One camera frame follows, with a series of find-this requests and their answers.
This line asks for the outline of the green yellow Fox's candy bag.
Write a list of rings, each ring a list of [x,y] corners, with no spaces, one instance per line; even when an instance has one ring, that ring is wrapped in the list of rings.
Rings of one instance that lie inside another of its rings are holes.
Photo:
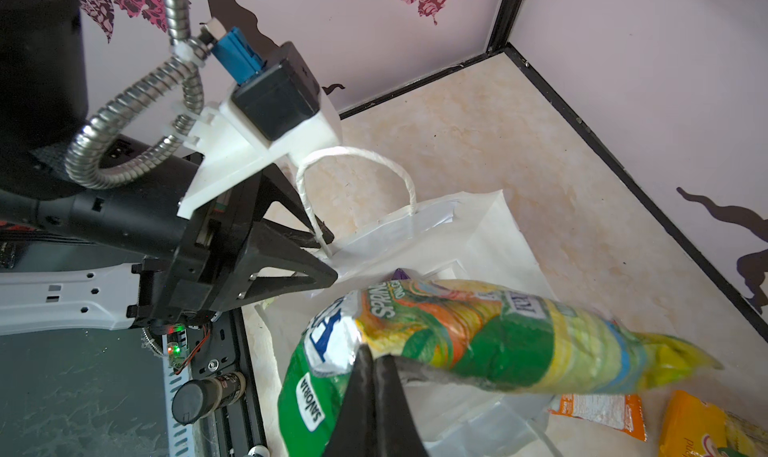
[[[501,286],[381,282],[327,304],[302,332],[277,404],[290,455],[324,451],[361,346],[503,393],[637,394],[718,367],[683,339]]]

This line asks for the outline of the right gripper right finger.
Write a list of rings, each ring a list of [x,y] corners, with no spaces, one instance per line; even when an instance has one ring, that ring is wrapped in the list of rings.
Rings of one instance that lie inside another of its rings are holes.
[[[428,456],[392,356],[375,361],[375,437],[378,456]]]

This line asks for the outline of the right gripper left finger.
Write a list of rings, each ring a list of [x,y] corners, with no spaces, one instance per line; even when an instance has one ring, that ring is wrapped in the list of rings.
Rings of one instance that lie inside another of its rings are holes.
[[[341,410],[324,457],[373,457],[378,455],[374,359],[367,345],[361,345]]]

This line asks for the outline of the left metal flex conduit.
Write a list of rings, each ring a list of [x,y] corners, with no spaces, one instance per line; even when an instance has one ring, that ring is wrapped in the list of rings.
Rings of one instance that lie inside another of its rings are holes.
[[[211,41],[192,35],[188,0],[162,2],[171,56],[95,112],[67,149],[64,159],[67,175],[84,188],[116,188],[148,174],[173,156],[203,110],[200,69],[210,55]],[[182,89],[183,108],[170,130],[155,145],[128,162],[103,168],[102,158],[125,127],[178,87]]]

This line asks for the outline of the orange white snack packet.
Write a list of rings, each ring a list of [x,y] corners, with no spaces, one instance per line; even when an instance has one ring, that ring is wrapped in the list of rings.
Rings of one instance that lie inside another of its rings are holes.
[[[640,441],[647,440],[642,400],[638,395],[564,394],[553,401],[549,412],[600,424]]]

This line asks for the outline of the yellow corn snack bag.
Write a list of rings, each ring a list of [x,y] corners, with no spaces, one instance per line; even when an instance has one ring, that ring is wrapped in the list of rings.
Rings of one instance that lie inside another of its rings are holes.
[[[671,397],[659,441],[659,457],[760,457],[767,430],[684,391]]]

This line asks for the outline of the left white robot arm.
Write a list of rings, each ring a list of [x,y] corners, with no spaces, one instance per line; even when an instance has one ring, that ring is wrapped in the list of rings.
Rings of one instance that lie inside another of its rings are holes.
[[[88,108],[82,24],[114,8],[165,30],[169,57]],[[1,234],[102,244],[138,264],[1,280],[5,335],[201,326],[324,289],[333,240],[278,167],[336,146],[340,118],[291,43],[267,56],[189,0],[1,0]]]

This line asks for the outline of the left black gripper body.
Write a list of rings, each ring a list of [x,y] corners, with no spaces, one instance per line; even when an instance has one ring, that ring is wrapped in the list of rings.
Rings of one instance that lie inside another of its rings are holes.
[[[282,258],[282,228],[265,218],[282,202],[282,171],[271,164],[194,211],[169,259],[145,258],[133,326],[199,326],[281,286],[259,283],[258,273]]]

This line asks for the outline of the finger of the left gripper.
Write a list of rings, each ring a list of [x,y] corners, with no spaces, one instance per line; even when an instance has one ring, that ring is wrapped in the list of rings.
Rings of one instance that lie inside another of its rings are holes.
[[[276,164],[271,164],[260,172],[257,191],[257,220],[287,238],[299,247],[319,247],[310,219],[306,215],[297,190]],[[293,217],[301,222],[305,230],[298,230],[265,217],[269,208],[280,204]]]
[[[251,226],[236,262],[236,306],[325,289],[338,274],[263,222]]]

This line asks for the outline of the purple Fox's candy bag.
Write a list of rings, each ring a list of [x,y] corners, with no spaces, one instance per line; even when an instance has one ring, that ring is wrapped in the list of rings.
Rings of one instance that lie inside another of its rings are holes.
[[[411,280],[412,277],[404,269],[398,268],[394,271],[392,275],[392,279],[404,281],[404,280]]]

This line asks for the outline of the black knob on base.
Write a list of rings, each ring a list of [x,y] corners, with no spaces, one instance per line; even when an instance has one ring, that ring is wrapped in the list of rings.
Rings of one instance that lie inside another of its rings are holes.
[[[246,390],[245,375],[239,371],[190,380],[175,393],[171,403],[173,419],[189,425],[214,411],[237,402]]]

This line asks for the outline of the white paper gift bag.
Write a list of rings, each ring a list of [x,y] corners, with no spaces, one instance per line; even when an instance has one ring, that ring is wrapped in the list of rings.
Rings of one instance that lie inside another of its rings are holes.
[[[338,274],[330,288],[257,306],[264,327],[249,338],[264,338],[260,349],[273,353],[267,399],[272,413],[287,380],[290,356],[312,318],[348,292],[384,282],[398,269],[413,279],[475,280],[545,298],[553,295],[500,191],[418,201],[413,180],[397,163],[372,151],[337,146],[300,162],[295,177],[300,215],[314,214],[306,171],[337,156],[360,157],[390,169],[404,182],[409,203],[315,251]],[[491,393],[445,377],[429,381],[418,370],[400,375],[416,428],[432,456],[513,456],[535,441],[548,456],[560,453],[546,435],[552,395]]]

